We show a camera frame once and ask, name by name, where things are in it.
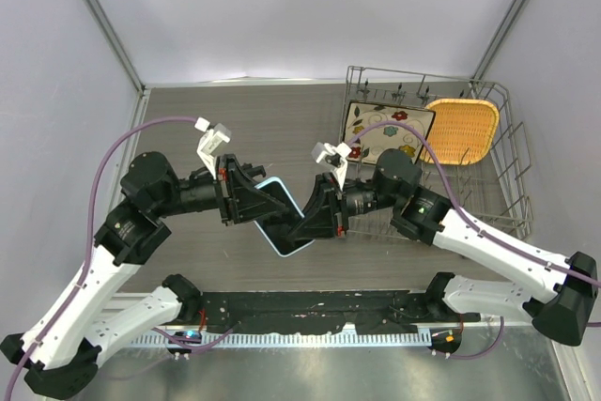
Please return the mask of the blue-cased smartphone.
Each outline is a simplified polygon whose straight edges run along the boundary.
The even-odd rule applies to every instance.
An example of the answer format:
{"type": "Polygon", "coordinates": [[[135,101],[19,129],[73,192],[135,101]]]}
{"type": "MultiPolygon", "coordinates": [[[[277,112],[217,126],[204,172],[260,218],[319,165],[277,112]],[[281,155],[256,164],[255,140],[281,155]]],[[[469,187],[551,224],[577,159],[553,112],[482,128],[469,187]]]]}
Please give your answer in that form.
{"type": "Polygon", "coordinates": [[[279,177],[269,177],[258,183],[256,188],[285,204],[284,213],[274,214],[255,221],[257,229],[280,257],[290,257],[311,246],[312,239],[290,239],[292,226],[304,218],[294,197],[279,177]]]}

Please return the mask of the black phone stand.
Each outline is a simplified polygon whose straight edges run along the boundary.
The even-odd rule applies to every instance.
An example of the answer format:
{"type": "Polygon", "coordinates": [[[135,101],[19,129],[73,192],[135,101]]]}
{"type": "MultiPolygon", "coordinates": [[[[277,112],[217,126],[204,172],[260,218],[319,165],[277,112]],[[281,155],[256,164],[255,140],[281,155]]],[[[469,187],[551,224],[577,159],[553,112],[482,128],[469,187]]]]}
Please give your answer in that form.
{"type": "Polygon", "coordinates": [[[244,163],[241,166],[241,169],[248,177],[251,178],[266,176],[266,170],[263,165],[254,166],[251,163],[244,163]]]}

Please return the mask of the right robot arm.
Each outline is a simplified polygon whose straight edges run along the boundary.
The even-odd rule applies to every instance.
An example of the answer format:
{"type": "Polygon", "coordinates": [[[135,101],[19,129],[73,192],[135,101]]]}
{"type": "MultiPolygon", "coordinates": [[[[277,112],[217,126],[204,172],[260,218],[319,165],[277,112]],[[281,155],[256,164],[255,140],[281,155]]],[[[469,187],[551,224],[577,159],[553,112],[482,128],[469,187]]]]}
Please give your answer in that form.
{"type": "Polygon", "coordinates": [[[421,185],[421,176],[421,168],[397,149],[378,157],[366,181],[340,183],[329,173],[318,175],[303,217],[287,237],[340,237],[350,217],[388,208],[401,236],[462,255],[505,279],[472,281],[441,273],[424,297],[429,317],[443,321],[454,313],[482,313],[530,321],[545,337],[579,346],[597,299],[595,259],[553,253],[503,233],[470,215],[451,194],[421,185]]]}

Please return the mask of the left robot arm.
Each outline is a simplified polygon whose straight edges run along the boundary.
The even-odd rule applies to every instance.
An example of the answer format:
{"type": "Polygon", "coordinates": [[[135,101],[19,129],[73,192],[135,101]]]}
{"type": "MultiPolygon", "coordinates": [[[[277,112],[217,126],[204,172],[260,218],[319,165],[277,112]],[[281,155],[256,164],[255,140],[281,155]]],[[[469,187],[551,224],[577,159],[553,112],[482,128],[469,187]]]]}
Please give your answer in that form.
{"type": "Polygon", "coordinates": [[[1,351],[24,369],[33,393],[66,400],[79,393],[103,364],[136,335],[164,323],[193,323],[201,309],[201,293],[180,274],[110,320],[99,314],[167,240],[164,218],[218,210],[226,224],[243,224],[285,212],[285,204],[258,189],[254,177],[263,167],[239,164],[222,156],[218,177],[198,170],[177,177],[160,152],[137,156],[121,179],[123,200],[111,210],[92,241],[72,286],[45,317],[27,332],[5,337],[1,351]]]}

